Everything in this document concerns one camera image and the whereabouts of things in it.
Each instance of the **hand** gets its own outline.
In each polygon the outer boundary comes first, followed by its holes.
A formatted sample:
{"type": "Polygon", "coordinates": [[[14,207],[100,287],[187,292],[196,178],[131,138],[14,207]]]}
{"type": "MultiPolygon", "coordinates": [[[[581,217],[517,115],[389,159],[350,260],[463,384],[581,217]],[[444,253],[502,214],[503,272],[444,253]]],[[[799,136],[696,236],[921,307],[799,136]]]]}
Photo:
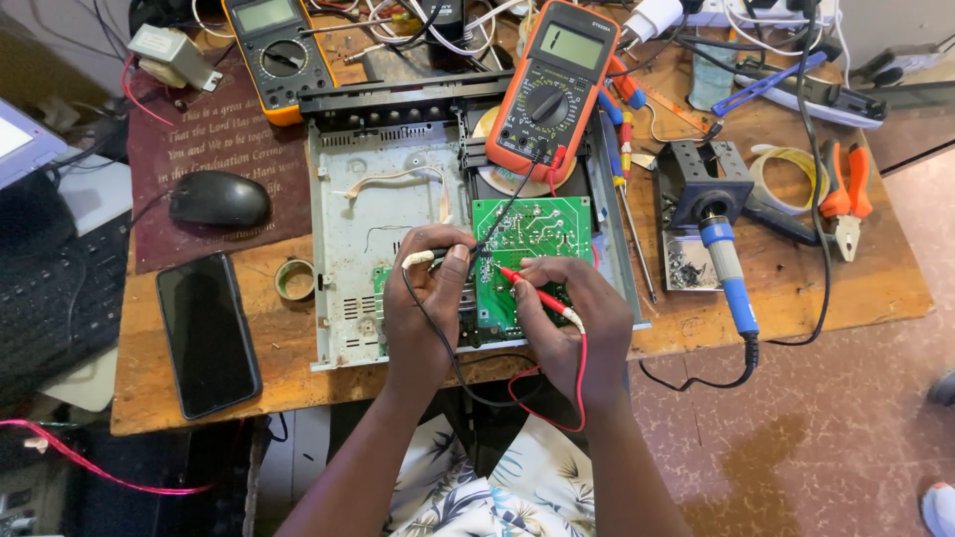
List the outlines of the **hand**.
{"type": "Polygon", "coordinates": [[[401,276],[401,263],[412,253],[451,248],[442,263],[434,268],[429,263],[408,267],[408,281],[454,349],[457,347],[457,308],[468,278],[468,250],[476,243],[469,233],[453,226],[437,225],[416,227],[401,242],[385,282],[385,335],[391,355],[386,387],[409,397],[425,397],[427,404],[451,366],[448,351],[435,328],[408,294],[401,276]]]}
{"type": "Polygon", "coordinates": [[[584,408],[605,408],[626,396],[626,353],[633,332],[633,312],[626,300],[583,259],[536,257],[521,260],[520,266],[526,281],[514,285],[518,322],[551,384],[576,406],[580,332],[574,325],[554,326],[534,289],[557,282],[566,287],[587,334],[587,366],[581,387],[584,408]]]}

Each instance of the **orange pliers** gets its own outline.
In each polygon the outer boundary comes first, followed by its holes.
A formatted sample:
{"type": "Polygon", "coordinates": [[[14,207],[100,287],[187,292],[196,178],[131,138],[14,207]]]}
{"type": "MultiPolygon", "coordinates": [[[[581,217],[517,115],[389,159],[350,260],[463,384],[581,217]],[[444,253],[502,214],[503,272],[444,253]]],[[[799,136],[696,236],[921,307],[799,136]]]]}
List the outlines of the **orange pliers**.
{"type": "Polygon", "coordinates": [[[819,204],[819,212],[834,219],[833,235],[839,253],[843,260],[852,262],[859,247],[861,221],[872,212],[872,204],[865,192],[872,178],[872,160],[864,146],[854,144],[849,148],[848,190],[842,182],[837,140],[827,140],[822,145],[822,161],[829,175],[829,195],[819,204]]]}

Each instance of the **power strip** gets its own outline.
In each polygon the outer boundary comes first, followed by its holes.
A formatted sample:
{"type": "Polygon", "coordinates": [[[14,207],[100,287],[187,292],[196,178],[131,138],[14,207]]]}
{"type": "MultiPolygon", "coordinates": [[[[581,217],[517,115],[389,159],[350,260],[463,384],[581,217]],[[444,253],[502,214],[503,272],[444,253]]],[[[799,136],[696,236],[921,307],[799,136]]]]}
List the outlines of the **power strip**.
{"type": "MultiPolygon", "coordinates": [[[[730,3],[730,10],[734,13],[739,13],[745,17],[751,18],[746,13],[746,7],[743,5],[743,0],[706,0],[703,4],[703,9],[696,13],[690,15],[690,18],[687,21],[689,26],[711,26],[716,28],[728,28],[730,23],[727,22],[727,15],[723,11],[723,3],[730,3]]],[[[820,0],[819,2],[819,12],[821,13],[823,24],[829,24],[833,20],[833,8],[835,7],[835,0],[820,0]]],[[[767,10],[754,10],[756,12],[757,19],[795,19],[795,20],[804,20],[802,18],[801,11],[789,11],[786,9],[786,0],[779,0],[775,3],[774,6],[767,10]]],[[[736,26],[740,28],[752,28],[752,22],[744,22],[739,19],[735,20],[736,26]]],[[[782,24],[773,24],[773,25],[764,25],[768,28],[794,28],[802,26],[802,23],[782,23],[782,24]]]]}

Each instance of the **multimeter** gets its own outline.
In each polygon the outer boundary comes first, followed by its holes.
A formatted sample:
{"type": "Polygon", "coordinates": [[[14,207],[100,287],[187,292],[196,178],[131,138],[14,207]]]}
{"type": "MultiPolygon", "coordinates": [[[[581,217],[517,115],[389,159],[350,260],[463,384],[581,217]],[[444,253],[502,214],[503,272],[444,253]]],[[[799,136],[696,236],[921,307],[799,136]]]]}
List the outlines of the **multimeter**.
{"type": "Polygon", "coordinates": [[[223,0],[265,117],[301,123],[297,92],[337,86],[303,0],[223,0]]]}
{"type": "Polygon", "coordinates": [[[488,159],[526,174],[546,140],[531,179],[545,181],[559,145],[567,158],[556,173],[565,177],[619,38],[614,21],[563,0],[547,2],[484,144],[488,159]]]}

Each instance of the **person's right hand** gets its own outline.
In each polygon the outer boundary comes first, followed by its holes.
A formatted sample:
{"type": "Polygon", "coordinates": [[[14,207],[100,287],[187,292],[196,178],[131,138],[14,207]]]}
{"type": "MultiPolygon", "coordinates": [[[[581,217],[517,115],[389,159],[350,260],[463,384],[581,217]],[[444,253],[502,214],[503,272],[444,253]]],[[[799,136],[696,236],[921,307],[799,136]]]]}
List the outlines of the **person's right hand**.
{"type": "Polygon", "coordinates": [[[526,281],[514,284],[518,322],[551,384],[577,405],[580,332],[574,325],[554,326],[534,289],[556,282],[566,287],[586,330],[587,365],[581,387],[584,407],[605,407],[626,395],[626,353],[633,332],[633,312],[626,300],[583,259],[536,257],[523,259],[520,266],[526,281]]]}

